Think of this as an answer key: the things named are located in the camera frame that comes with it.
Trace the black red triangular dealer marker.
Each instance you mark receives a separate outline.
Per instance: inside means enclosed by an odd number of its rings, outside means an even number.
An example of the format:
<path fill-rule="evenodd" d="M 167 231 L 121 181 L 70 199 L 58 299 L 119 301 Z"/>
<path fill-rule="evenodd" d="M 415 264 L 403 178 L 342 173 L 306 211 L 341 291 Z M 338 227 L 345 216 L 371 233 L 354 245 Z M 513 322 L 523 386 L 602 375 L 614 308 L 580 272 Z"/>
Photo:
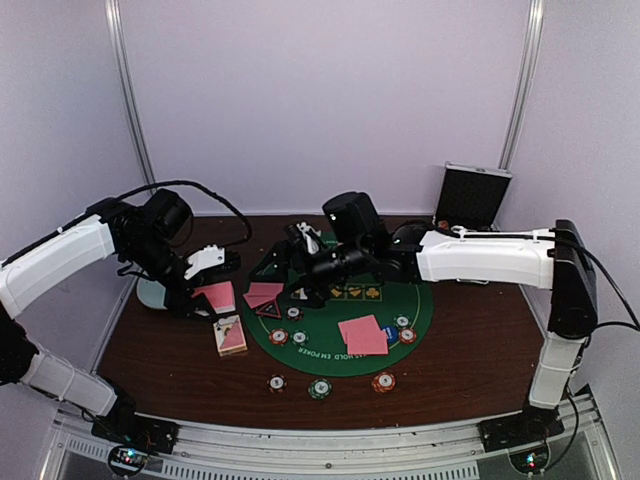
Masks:
<path fill-rule="evenodd" d="M 256 315 L 264 318 L 281 319 L 282 313 L 279 304 L 276 300 L 269 301 L 259 306 L 256 311 Z"/>

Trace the red-backed playing card deck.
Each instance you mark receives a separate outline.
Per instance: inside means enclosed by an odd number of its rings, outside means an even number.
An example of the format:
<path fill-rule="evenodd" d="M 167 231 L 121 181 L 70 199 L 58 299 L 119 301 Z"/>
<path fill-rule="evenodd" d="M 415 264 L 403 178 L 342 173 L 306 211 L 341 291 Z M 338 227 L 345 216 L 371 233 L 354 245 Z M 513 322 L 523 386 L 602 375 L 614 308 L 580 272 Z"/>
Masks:
<path fill-rule="evenodd" d="M 235 292 L 231 281 L 219 282 L 196 288 L 194 295 L 204 294 L 216 314 L 236 310 Z"/>

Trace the dealt card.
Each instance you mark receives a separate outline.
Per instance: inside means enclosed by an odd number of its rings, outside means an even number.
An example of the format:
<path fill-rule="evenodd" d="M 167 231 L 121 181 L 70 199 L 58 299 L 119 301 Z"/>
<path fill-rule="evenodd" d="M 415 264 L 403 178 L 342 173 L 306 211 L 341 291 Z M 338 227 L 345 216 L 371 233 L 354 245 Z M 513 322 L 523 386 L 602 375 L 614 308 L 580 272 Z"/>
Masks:
<path fill-rule="evenodd" d="M 381 331 L 351 331 L 347 337 L 349 355 L 383 356 L 388 354 L 386 334 Z"/>
<path fill-rule="evenodd" d="M 277 297 L 284 289 L 283 283 L 275 282 L 252 282 L 247 294 L 249 296 L 270 296 Z"/>
<path fill-rule="evenodd" d="M 360 337 L 369 339 L 380 331 L 374 315 L 366 315 L 339 322 L 338 328 L 345 344 Z"/>
<path fill-rule="evenodd" d="M 245 293 L 243 295 L 244 301 L 250 309 L 256 309 L 262 305 L 273 302 L 277 299 L 276 295 L 254 295 Z"/>

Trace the red black chip stack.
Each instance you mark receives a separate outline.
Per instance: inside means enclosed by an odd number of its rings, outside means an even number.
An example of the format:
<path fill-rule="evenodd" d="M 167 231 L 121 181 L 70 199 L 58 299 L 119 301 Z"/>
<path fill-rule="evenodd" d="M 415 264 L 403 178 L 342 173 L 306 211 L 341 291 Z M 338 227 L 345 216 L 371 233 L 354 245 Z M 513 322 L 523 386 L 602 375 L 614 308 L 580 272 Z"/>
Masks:
<path fill-rule="evenodd" d="M 268 380 L 268 388 L 271 393 L 283 393 L 286 387 L 287 381 L 282 375 L 272 375 Z"/>

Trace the blue small blind button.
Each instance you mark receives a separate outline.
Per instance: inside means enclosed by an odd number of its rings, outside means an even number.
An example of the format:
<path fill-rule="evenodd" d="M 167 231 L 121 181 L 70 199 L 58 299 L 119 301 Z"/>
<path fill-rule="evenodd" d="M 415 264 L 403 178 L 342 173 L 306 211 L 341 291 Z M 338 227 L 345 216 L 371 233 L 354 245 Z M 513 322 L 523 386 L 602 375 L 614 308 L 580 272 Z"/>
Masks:
<path fill-rule="evenodd" d="M 398 330 L 395 326 L 387 325 L 381 329 L 385 333 L 387 342 L 393 344 L 398 340 Z"/>

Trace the green chip stack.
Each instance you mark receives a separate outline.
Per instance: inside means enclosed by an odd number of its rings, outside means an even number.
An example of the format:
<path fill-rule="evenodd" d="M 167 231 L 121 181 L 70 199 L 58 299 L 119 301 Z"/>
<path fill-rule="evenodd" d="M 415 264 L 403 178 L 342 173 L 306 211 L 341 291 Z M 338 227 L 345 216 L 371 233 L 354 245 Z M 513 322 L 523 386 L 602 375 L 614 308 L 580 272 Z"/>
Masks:
<path fill-rule="evenodd" d="M 312 399 L 322 400 L 331 394 L 332 384 L 324 378 L 315 379 L 310 383 L 307 391 Z"/>

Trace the orange chip stack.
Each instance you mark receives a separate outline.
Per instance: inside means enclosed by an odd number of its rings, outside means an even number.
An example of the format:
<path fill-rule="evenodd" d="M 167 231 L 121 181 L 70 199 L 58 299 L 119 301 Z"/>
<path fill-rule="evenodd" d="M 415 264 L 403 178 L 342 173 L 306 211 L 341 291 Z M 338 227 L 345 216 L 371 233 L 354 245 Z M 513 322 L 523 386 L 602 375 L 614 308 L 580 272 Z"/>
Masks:
<path fill-rule="evenodd" d="M 371 381 L 371 386 L 376 393 L 388 393 L 396 387 L 396 377 L 390 372 L 379 372 Z"/>

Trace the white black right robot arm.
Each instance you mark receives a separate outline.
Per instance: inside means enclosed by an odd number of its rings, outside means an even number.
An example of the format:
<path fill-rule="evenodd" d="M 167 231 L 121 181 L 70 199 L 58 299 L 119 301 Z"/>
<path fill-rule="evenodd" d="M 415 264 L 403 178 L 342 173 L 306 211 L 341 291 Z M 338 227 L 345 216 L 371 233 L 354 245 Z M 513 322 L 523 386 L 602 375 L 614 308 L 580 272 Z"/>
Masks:
<path fill-rule="evenodd" d="M 487 432 L 510 429 L 526 442 L 551 431 L 598 324 L 594 268 L 571 221 L 559 220 L 550 230 L 467 233 L 418 220 L 389 232 L 381 220 L 329 219 L 336 245 L 324 244 L 311 228 L 290 225 L 250 279 L 282 282 L 285 294 L 303 290 L 301 303 L 310 308 L 323 307 L 332 287 L 363 274 L 383 282 L 485 281 L 551 291 L 547 334 L 522 412 L 481 424 Z"/>

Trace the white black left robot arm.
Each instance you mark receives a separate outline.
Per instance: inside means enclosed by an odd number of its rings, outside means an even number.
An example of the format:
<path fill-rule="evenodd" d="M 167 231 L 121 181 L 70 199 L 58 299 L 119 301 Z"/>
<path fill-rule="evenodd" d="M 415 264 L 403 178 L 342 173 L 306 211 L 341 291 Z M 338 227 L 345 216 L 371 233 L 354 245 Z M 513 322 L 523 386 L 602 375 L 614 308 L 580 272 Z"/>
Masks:
<path fill-rule="evenodd" d="M 133 400 L 101 377 L 77 368 L 31 341 L 17 322 L 28 306 L 85 267 L 115 255 L 138 266 L 165 289 L 164 306 L 182 317 L 212 319 L 215 310 L 199 287 L 229 260 L 205 246 L 179 256 L 171 240 L 192 211 L 175 192 L 157 190 L 141 206 L 106 198 L 66 226 L 1 263 L 1 382 L 22 383 L 78 406 L 103 421 L 123 444 L 144 433 Z"/>

